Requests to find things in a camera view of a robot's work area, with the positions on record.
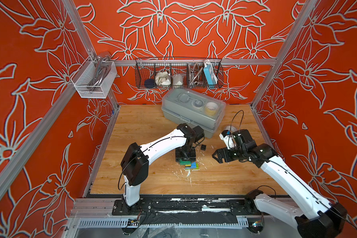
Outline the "dark green lego brick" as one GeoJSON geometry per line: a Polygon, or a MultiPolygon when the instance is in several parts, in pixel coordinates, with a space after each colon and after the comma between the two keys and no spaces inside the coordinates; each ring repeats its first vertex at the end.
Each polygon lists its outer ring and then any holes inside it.
{"type": "Polygon", "coordinates": [[[192,165],[192,161],[187,161],[187,160],[180,160],[179,164],[181,166],[186,166],[186,167],[190,167],[192,165]]]}

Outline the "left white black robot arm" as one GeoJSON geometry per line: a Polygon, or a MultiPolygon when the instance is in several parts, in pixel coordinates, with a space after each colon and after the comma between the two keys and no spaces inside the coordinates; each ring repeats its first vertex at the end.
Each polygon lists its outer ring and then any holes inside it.
{"type": "Polygon", "coordinates": [[[131,207],[140,200],[141,184],[147,179],[149,166],[170,151],[175,151],[176,162],[191,165],[196,161],[195,148],[204,140],[204,130],[200,126],[191,128],[180,124],[171,133],[151,143],[131,144],[122,161],[122,176],[125,183],[123,199],[131,207]]]}

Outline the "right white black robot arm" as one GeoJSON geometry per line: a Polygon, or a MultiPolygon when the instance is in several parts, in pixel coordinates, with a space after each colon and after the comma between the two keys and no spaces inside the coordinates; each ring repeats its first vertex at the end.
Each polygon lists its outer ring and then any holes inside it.
{"type": "Polygon", "coordinates": [[[301,237],[335,238],[342,233],[347,216],[345,207],[340,203],[331,204],[311,188],[269,145],[247,143],[231,149],[225,147],[217,149],[212,157],[220,164],[232,161],[252,162],[273,178],[296,206],[273,200],[256,189],[250,193],[255,207],[297,229],[301,237]]]}

